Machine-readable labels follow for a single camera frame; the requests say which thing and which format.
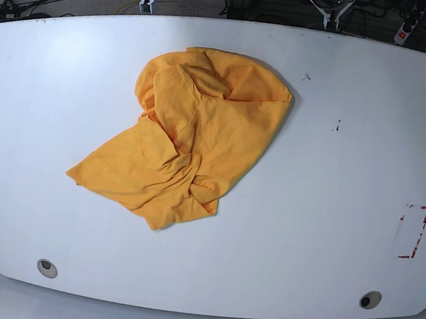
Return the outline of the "white power strip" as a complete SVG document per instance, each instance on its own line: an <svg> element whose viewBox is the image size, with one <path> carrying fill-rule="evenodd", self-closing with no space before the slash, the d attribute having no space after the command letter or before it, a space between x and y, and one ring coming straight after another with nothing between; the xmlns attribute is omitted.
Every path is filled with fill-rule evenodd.
<svg viewBox="0 0 426 319"><path fill-rule="evenodd" d="M417 24L420 23L422 17L426 12L426 0L417 0L416 5L412 8L407 17L404 18L400 29L394 36L394 43L397 45L403 45L410 34L416 28Z"/></svg>

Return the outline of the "table grommet hole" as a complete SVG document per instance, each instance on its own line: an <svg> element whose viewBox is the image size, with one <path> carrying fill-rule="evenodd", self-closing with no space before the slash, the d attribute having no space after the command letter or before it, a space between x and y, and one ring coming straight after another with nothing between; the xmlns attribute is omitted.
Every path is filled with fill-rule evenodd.
<svg viewBox="0 0 426 319"><path fill-rule="evenodd" d="M359 300L359 306L362 309L374 309L382 300L382 294L378 291L369 291Z"/></svg>
<svg viewBox="0 0 426 319"><path fill-rule="evenodd" d="M45 276L46 278L53 279L57 277L58 270L52 262L46 259L41 259L41 260L38 260L36 265L40 274Z"/></svg>

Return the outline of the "left table grommet hole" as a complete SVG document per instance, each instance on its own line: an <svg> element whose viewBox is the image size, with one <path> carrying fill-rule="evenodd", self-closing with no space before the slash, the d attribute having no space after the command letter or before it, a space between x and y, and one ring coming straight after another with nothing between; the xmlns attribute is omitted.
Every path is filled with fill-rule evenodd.
<svg viewBox="0 0 426 319"><path fill-rule="evenodd" d="M52 262L46 259L41 259L41 260L38 260L36 265L40 274L45 276L46 278L53 279L57 277L58 270Z"/></svg>

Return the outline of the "orange yellow T-shirt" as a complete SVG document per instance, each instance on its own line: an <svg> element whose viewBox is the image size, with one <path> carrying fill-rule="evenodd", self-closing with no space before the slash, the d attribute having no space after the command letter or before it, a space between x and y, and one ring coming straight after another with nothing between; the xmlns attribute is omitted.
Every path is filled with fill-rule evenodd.
<svg viewBox="0 0 426 319"><path fill-rule="evenodd" d="M292 102L265 66L209 48L152 59L135 94L138 122L67 174L152 230L214 216L219 199L267 150Z"/></svg>

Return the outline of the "right table grommet hole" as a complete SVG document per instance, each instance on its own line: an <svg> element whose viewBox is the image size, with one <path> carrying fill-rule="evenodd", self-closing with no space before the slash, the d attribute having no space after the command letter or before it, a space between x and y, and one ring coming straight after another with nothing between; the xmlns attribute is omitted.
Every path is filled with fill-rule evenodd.
<svg viewBox="0 0 426 319"><path fill-rule="evenodd" d="M362 309L374 309L382 300L382 294L378 291L369 291L359 300L359 306Z"/></svg>

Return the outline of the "red tape rectangle marking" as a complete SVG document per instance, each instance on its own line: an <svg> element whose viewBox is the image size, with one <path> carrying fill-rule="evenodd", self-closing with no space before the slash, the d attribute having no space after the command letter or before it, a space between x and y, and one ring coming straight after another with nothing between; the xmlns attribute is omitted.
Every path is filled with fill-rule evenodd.
<svg viewBox="0 0 426 319"><path fill-rule="evenodd" d="M415 257L426 228L426 206L406 204L396 231L394 255L397 259Z"/></svg>

